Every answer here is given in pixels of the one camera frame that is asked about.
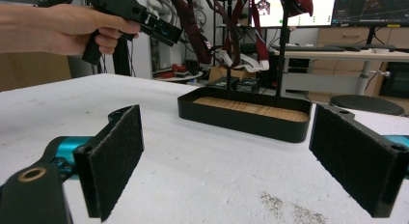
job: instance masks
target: finger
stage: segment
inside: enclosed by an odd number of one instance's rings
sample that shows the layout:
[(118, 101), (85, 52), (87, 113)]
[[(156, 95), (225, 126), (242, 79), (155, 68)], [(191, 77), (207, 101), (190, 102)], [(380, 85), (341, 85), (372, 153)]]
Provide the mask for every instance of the finger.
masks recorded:
[(107, 46), (100, 46), (99, 47), (99, 51), (102, 53), (102, 54), (113, 54), (114, 53), (114, 51), (115, 51), (115, 47), (107, 47)]
[(100, 46), (115, 47), (117, 46), (118, 39), (98, 34), (95, 37), (95, 42)]
[(135, 21), (127, 21), (123, 18), (111, 14), (97, 12), (97, 25), (121, 30), (124, 33), (135, 34), (141, 30), (141, 25)]
[(98, 32), (103, 36), (107, 36), (107, 37), (114, 38), (114, 39), (118, 39), (122, 35), (120, 31), (118, 31), (117, 29), (113, 29), (113, 28), (102, 27), (98, 29)]

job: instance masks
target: desk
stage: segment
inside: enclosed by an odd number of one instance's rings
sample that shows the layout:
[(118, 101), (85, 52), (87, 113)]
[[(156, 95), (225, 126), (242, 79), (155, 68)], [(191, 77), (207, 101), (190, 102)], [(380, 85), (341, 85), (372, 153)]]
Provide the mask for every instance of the desk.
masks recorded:
[[(107, 224), (408, 223), (409, 181), (392, 217), (372, 219), (309, 151), (310, 137), (289, 144), (181, 119), (177, 97), (195, 89), (100, 74), (0, 93), (0, 184), (55, 137), (95, 135), (110, 112), (140, 104), (145, 151)], [(407, 118), (354, 113), (380, 134), (409, 133)], [(64, 188), (74, 223), (100, 223), (78, 181)]]
[[(342, 94), (363, 95), (368, 84), (370, 65), (373, 61), (383, 62), (409, 62), (409, 54), (403, 52), (389, 52), (385, 54), (361, 52), (297, 52), (286, 51), (286, 61), (283, 69), (283, 83), (281, 96), (286, 90), (333, 92)], [(362, 73), (359, 77), (334, 76), (311, 73), (290, 73), (288, 63), (290, 58), (301, 59), (327, 59), (327, 60), (356, 60), (365, 61)]]

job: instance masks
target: black stool seat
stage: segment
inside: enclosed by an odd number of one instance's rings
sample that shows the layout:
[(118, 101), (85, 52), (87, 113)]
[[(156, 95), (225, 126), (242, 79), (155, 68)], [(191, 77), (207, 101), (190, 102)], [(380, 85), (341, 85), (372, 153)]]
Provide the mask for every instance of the black stool seat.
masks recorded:
[(369, 111), (387, 115), (403, 115), (405, 110), (388, 100), (367, 96), (346, 95), (335, 96), (330, 99), (330, 104), (341, 108)]

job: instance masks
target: computer monitor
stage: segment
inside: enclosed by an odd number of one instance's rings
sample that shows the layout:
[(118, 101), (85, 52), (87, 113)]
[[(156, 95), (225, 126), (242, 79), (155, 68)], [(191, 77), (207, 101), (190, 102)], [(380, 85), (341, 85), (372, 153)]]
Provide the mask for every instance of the computer monitor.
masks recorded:
[(409, 0), (336, 0), (332, 25), (409, 27)]
[[(288, 19), (288, 26), (323, 27), (331, 26), (335, 0), (313, 0), (314, 13), (299, 14)], [(283, 6), (280, 0), (255, 0), (259, 11), (260, 27), (280, 28), (283, 26)], [(249, 14), (252, 11), (252, 1), (249, 2)], [(253, 18), (249, 15), (249, 25), (255, 27)]]

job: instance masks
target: hand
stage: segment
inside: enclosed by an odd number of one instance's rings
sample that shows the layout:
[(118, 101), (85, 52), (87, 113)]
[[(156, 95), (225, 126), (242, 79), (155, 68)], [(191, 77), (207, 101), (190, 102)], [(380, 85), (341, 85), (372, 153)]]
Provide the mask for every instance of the hand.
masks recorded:
[(134, 21), (125, 21), (123, 18), (103, 14), (89, 7), (74, 7), (71, 5), (57, 5), (49, 8), (52, 14), (58, 14), (59, 25), (53, 52), (61, 54), (80, 54), (85, 50), (90, 34), (96, 29), (99, 35), (95, 42), (99, 44), (99, 51), (112, 54), (118, 38), (124, 33), (135, 34), (138, 37), (140, 25)]
[(121, 36), (119, 30), (135, 38), (140, 30), (136, 22), (67, 4), (51, 8), (0, 4), (0, 14), (0, 52), (78, 55), (98, 30), (99, 50), (112, 54)]

